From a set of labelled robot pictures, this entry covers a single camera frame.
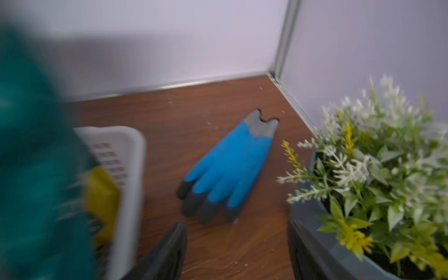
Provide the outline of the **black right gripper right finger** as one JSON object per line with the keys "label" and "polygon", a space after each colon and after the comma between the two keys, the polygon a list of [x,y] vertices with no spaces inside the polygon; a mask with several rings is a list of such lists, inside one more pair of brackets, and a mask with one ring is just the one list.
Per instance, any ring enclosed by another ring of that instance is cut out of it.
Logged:
{"label": "black right gripper right finger", "polygon": [[348,280],[350,273],[298,220],[287,227],[290,262],[296,280]]}

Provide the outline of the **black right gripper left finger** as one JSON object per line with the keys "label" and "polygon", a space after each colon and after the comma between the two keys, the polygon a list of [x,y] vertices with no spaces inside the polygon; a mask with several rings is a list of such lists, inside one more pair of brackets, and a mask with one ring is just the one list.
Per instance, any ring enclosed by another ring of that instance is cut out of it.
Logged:
{"label": "black right gripper left finger", "polygon": [[178,280],[182,274],[187,238],[186,223],[177,222],[123,279]]}

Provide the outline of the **yellow flower fertilizer packet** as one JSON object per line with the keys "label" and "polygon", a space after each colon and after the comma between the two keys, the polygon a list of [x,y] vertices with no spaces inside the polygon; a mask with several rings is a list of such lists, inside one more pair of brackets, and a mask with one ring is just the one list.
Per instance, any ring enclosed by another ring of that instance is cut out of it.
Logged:
{"label": "yellow flower fertilizer packet", "polygon": [[112,241],[121,200],[121,191],[105,168],[97,166],[85,179],[85,210],[96,248]]}

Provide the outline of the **green orange bee fertilizer bag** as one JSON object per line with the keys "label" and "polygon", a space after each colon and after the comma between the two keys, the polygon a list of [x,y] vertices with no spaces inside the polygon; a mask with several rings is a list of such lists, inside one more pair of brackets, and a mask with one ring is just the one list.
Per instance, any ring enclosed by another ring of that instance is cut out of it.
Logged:
{"label": "green orange bee fertilizer bag", "polygon": [[95,280],[85,153],[19,30],[1,26],[1,278]]}

